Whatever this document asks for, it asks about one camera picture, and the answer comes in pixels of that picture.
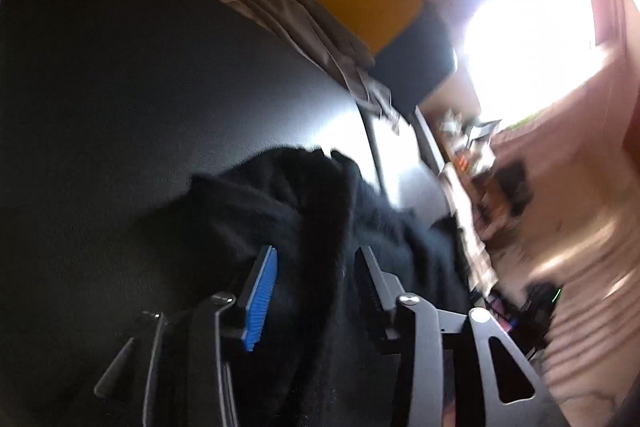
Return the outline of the black knitted garment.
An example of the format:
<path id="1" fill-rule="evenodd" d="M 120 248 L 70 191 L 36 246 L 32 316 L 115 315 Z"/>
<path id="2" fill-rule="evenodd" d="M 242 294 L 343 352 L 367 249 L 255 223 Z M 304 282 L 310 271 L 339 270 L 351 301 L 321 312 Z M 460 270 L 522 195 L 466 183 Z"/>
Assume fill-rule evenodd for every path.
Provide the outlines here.
<path id="1" fill-rule="evenodd" d="M 366 332 L 359 247 L 436 307 L 470 306 L 450 224 L 395 210 L 339 153 L 277 148 L 218 176 L 194 176 L 188 193 L 141 225 L 180 308 L 238 291 L 262 247 L 277 251 L 262 339 L 232 363 L 244 426 L 390 422 L 397 363 L 378 355 Z"/>

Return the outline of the beige crumpled cloth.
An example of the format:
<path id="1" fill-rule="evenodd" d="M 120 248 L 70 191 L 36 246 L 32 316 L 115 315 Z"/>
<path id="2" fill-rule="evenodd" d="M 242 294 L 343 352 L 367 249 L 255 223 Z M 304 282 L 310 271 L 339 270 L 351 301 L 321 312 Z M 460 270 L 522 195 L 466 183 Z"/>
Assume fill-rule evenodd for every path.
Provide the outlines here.
<path id="1" fill-rule="evenodd" d="M 367 45 L 314 0 L 218 0 L 270 31 L 340 84 L 366 112 L 399 131 L 390 89 L 370 75 Z"/>

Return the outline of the cluttered wooden side table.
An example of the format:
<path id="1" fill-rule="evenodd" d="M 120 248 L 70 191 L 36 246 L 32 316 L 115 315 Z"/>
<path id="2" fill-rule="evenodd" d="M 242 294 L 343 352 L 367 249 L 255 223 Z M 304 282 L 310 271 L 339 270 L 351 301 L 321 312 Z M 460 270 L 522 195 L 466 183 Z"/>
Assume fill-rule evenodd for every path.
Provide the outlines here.
<path id="1" fill-rule="evenodd" d="M 498 120 L 465 120 L 452 110 L 436 120 L 436 141 L 451 162 L 472 205 L 475 230 L 491 251 L 516 243 L 526 208 L 533 200 L 524 162 L 500 166 L 491 141 Z"/>

